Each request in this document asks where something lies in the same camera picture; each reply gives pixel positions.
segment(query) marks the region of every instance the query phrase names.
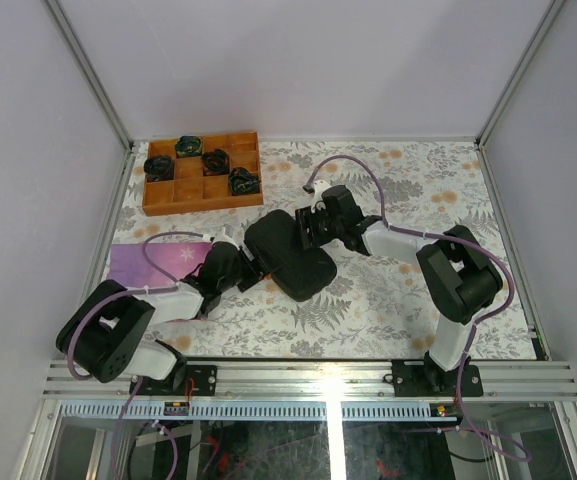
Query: red wire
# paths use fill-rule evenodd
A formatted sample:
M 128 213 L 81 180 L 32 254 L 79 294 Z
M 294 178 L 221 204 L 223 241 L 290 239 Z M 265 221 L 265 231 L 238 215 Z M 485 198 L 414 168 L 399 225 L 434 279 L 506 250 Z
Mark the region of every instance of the red wire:
M 188 390 L 188 380 L 190 380 L 190 390 Z M 186 389 L 185 389 L 185 393 L 186 393 L 186 405 L 188 405 L 188 407 L 190 407 L 190 400 L 192 400 L 192 395 L 193 392 L 195 391 L 195 379 L 190 377 L 189 379 L 186 380 Z

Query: orange wooden tray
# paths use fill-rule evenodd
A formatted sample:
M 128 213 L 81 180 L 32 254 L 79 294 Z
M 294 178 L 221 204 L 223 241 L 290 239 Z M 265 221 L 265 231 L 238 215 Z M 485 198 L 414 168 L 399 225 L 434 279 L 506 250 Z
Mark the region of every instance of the orange wooden tray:
M 175 160 L 175 177 L 167 182 L 146 181 L 142 203 L 146 215 L 152 217 L 263 205 L 263 183 L 260 193 L 233 196 L 228 187 L 228 175 L 204 176 L 201 157 L 176 158 L 177 141 L 175 138 L 150 142 L 148 158 L 169 155 Z M 230 169 L 244 167 L 261 180 L 257 132 L 206 135 L 202 141 L 202 153 L 220 148 L 230 157 Z

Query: glass panel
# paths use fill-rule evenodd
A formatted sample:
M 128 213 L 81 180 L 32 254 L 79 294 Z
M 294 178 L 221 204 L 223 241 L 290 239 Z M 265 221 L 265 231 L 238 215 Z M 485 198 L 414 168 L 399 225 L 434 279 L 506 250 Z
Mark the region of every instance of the glass panel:
M 47 478 L 114 479 L 111 467 L 114 423 L 114 420 L 64 419 Z M 173 479 L 330 478 L 325 422 L 163 423 L 175 436 L 179 454 Z M 191 440 L 194 423 L 199 424 L 197 440 Z M 107 435 L 96 462 L 99 473 L 94 477 L 91 476 L 95 468 L 94 443 L 95 437 L 101 436 L 99 431 Z M 124 480 L 163 480 L 173 463 L 172 443 L 152 428 L 152 422 L 125 421 L 118 440 L 117 458 Z
M 441 480 L 570 480 L 549 405 L 491 404 L 469 408 L 480 428 L 518 441 L 532 454 L 530 463 L 496 455 L 472 432 L 421 433 L 437 422 L 344 422 L 349 480 L 406 478 Z M 491 437 L 496 446 L 523 456 L 510 441 Z
M 365 417 L 320 421 L 164 421 L 179 453 L 173 479 L 329 479 L 343 471 L 349 480 L 571 480 L 549 405 L 477 404 L 469 408 L 481 428 L 500 432 L 530 450 L 533 461 L 495 455 L 466 431 L 418 432 L 436 424 Z M 115 420 L 63 419 L 48 480 L 114 479 L 111 442 Z M 506 452 L 522 453 L 491 437 Z M 152 422 L 124 421 L 117 459 L 122 479 L 165 479 L 172 444 Z

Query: patterned table surface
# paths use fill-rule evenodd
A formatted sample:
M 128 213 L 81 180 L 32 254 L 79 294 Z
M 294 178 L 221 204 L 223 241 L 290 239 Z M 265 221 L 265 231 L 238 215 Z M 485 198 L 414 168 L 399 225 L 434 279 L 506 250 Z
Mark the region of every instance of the patterned table surface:
M 263 206 L 162 217 L 146 217 L 141 210 L 147 143 L 136 146 L 135 152 L 113 243 L 140 243 L 169 230 L 214 234 L 224 225 L 234 227 L 235 239 L 241 242 L 245 228 L 267 212 L 280 208 L 294 213 L 308 205 L 310 197 L 301 186 L 313 165 L 346 153 L 367 162 L 381 180 L 391 223 L 438 232 L 462 223 L 484 247 L 506 259 L 471 143 L 262 142 Z M 346 184 L 365 214 L 378 213 L 376 189 L 355 164 L 331 162 L 318 178 Z M 423 356 L 434 341 L 439 315 L 419 268 L 363 257 L 339 242 L 324 248 L 335 260 L 338 274 L 311 300 L 296 303 L 271 280 L 264 280 L 243 294 L 236 289 L 225 294 L 206 320 L 157 325 L 146 337 L 164 340 L 187 355 Z M 506 292 L 504 286 L 498 302 Z M 479 327 L 472 354 L 486 359 L 535 358 L 519 300 Z

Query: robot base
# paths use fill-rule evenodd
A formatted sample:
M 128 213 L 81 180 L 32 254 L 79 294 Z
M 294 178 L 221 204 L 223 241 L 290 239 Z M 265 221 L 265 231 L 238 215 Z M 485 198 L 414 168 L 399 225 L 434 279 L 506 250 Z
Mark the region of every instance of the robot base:
M 215 365 L 188 365 L 186 368 L 185 379 L 190 385 L 190 379 L 194 381 L 193 397 L 214 397 L 217 388 L 217 367 Z M 167 396 L 167 397 L 185 397 L 186 381 L 181 382 L 177 390 L 171 390 L 168 383 L 153 380 L 144 377 L 141 388 L 137 396 Z M 130 393 L 135 388 L 135 382 L 130 384 Z
M 457 369 L 440 372 L 441 385 L 433 385 L 428 377 L 428 362 L 393 360 L 392 384 L 395 397 L 454 397 L 456 395 Z M 483 397 L 479 369 L 466 365 L 461 382 L 462 397 Z

